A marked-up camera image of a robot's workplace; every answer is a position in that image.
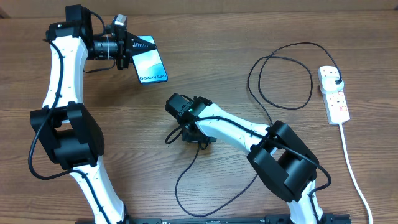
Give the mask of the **blue Samsung Galaxy smartphone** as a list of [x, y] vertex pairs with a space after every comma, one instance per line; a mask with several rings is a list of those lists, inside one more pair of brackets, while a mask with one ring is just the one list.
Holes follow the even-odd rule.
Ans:
[[132, 56], [132, 62], [141, 84], [162, 83], [168, 81], [166, 69], [157, 49]]

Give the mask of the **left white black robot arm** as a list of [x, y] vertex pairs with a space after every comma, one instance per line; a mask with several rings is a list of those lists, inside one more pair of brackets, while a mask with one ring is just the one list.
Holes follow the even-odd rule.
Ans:
[[48, 158], [62, 168], [49, 180], [72, 176], [94, 214], [93, 223], [134, 223], [117, 196], [104, 167], [103, 132], [83, 103], [83, 76], [87, 60], [112, 60], [128, 68], [133, 56], [157, 46], [127, 31], [127, 17], [118, 14], [94, 34], [95, 13], [80, 4], [65, 8], [66, 20], [49, 25], [44, 42], [50, 46], [52, 66], [47, 95], [41, 109], [30, 113], [35, 132], [29, 149], [31, 174], [44, 180], [33, 165], [34, 149], [41, 143]]

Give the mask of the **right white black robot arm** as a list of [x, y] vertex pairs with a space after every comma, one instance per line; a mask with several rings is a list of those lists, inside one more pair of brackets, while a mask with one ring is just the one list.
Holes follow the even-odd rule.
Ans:
[[179, 126], [174, 133], [206, 149], [217, 140], [239, 148], [263, 184], [287, 202], [292, 223], [321, 223], [323, 211], [315, 195], [320, 169], [314, 153], [285, 123], [256, 124], [223, 111], [203, 97], [174, 93], [165, 104]]

